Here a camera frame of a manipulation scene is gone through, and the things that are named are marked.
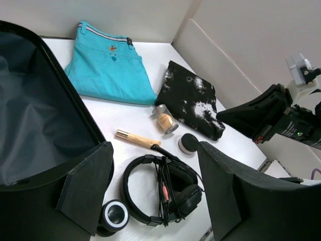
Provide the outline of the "black headphones with cable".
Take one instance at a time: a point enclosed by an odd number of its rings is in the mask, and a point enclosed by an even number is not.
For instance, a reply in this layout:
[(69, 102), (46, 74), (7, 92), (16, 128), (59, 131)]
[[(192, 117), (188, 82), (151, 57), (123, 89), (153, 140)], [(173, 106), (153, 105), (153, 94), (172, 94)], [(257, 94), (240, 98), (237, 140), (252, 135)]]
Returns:
[[(148, 226), (168, 226), (179, 223), (192, 213), (202, 200), (204, 190), (199, 186), (201, 176), (189, 165), (182, 162), (157, 144), (150, 147), (161, 156), (144, 155), (130, 162), (122, 176), (120, 195), (130, 215)], [(129, 193), (129, 176), (139, 165), (154, 164), (158, 186), (158, 216), (148, 216), (133, 202)]]

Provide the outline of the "small black-lidded cream jar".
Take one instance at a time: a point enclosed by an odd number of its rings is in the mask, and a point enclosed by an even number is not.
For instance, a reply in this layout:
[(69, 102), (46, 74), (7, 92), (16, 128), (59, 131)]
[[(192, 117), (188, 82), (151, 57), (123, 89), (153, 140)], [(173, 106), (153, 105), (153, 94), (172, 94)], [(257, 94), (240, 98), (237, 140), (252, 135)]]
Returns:
[(198, 144), (198, 139), (190, 133), (182, 135), (182, 137), (178, 140), (178, 146), (180, 150), (187, 155), (194, 154), (197, 151)]

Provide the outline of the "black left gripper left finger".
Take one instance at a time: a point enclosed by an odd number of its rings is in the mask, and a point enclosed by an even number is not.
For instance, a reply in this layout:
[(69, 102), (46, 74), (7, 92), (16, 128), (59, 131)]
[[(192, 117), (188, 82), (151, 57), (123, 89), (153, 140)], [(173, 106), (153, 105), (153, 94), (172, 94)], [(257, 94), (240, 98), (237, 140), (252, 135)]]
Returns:
[(94, 236), (113, 174), (113, 146), (103, 142), (76, 160), (79, 163), (66, 176), (56, 210)]

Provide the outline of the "glass jar with cork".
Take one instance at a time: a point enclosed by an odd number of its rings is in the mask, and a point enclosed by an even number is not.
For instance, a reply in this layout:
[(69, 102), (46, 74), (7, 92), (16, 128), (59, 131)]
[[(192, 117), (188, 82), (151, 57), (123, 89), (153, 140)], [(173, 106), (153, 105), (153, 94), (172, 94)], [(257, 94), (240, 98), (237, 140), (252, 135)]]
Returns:
[(164, 104), (156, 106), (152, 111), (152, 115), (156, 118), (165, 135), (173, 133), (179, 127), (174, 117)]

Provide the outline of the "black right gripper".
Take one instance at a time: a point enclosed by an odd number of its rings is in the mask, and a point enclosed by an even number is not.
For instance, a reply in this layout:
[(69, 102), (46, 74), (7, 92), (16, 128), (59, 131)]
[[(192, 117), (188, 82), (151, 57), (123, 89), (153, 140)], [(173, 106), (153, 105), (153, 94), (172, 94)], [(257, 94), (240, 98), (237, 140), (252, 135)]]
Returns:
[(301, 107), (281, 84), (270, 86), (250, 102), (217, 113), (216, 118), (257, 144), (279, 134), (320, 150), (320, 103), (314, 111)]

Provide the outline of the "black white tie-dye shirt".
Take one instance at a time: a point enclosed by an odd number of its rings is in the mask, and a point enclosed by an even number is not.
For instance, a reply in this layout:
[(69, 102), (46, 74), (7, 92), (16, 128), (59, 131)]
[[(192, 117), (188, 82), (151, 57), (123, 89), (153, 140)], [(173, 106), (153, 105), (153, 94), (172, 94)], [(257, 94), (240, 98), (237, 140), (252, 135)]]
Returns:
[(164, 104), (176, 120), (213, 141), (223, 135), (214, 86), (174, 61), (169, 62), (154, 104)]

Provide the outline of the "pink hard-shell suitcase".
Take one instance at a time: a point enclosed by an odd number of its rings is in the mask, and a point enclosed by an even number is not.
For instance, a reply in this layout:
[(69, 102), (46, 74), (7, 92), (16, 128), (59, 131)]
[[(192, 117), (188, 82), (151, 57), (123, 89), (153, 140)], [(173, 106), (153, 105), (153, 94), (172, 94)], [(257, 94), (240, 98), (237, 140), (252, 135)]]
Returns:
[[(1, 240), (90, 240), (56, 206), (76, 158), (103, 142), (46, 43), (1, 21)], [(96, 234), (128, 221), (124, 203), (103, 201)]]

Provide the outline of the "turquoise shorts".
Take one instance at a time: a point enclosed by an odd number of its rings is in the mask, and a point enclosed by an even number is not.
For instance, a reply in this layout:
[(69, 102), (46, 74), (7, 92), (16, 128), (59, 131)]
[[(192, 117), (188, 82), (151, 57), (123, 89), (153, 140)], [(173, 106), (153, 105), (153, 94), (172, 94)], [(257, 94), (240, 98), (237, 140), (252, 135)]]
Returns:
[(65, 73), (80, 95), (132, 104), (156, 100), (132, 39), (104, 33), (80, 21)]

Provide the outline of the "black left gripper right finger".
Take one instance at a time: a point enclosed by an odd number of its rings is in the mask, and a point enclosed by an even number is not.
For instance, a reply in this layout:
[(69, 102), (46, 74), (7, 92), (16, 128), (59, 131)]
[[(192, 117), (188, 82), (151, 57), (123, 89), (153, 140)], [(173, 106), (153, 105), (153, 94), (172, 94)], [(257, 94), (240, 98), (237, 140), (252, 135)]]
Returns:
[(320, 240), (320, 185), (271, 177), (207, 142), (197, 152), (215, 240)]

